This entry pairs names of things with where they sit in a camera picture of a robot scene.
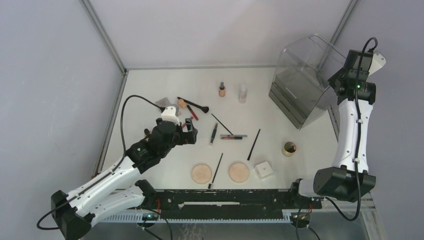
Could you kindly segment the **beige makeup sponge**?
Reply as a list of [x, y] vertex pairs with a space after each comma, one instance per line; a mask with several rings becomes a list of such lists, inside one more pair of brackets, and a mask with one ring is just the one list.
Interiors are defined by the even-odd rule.
[[186, 109], [187, 108], [187, 103], [183, 99], [178, 99], [177, 104], [182, 109]]

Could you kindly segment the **clear eyeshadow palette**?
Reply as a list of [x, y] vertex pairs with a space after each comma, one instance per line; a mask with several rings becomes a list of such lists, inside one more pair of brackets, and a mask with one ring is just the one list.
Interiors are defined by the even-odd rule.
[[164, 97], [158, 101], [155, 102], [157, 106], [159, 106], [159, 109], [163, 112], [166, 107], [171, 106], [171, 102], [167, 97]]

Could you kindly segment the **round powder puff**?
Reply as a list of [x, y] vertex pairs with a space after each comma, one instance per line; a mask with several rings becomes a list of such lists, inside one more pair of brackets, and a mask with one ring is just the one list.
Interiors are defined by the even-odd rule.
[[212, 178], [212, 170], [206, 164], [198, 164], [191, 171], [192, 180], [199, 184], [207, 184]]
[[250, 170], [246, 164], [236, 162], [230, 166], [228, 175], [233, 182], [241, 184], [249, 178]]

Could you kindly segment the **clear acrylic organizer box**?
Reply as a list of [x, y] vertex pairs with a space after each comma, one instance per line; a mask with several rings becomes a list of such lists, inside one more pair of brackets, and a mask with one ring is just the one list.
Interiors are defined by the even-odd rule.
[[345, 60], [317, 34], [294, 41], [280, 52], [268, 95], [296, 129], [320, 118], [336, 102], [329, 79]]

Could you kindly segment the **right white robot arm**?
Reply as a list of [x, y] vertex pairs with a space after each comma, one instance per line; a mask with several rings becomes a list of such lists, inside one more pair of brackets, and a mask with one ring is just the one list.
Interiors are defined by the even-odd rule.
[[319, 169], [313, 179], [295, 180], [289, 189], [289, 203], [302, 208], [309, 198], [327, 197], [357, 202], [376, 185], [367, 161], [368, 125], [376, 101], [376, 85], [367, 78], [386, 60], [372, 49], [350, 50], [343, 67], [329, 80], [337, 96], [339, 136], [333, 163]]

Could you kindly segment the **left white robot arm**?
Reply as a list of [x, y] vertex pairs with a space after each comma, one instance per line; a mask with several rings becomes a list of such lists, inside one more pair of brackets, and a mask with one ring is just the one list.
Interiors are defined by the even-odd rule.
[[175, 146], [194, 145], [198, 130], [192, 121], [181, 123], [156, 120], [148, 139], [128, 148], [123, 158], [81, 187], [51, 196], [52, 218], [66, 240], [79, 240], [102, 220], [126, 209], [156, 203], [156, 191], [141, 175], [159, 164]]

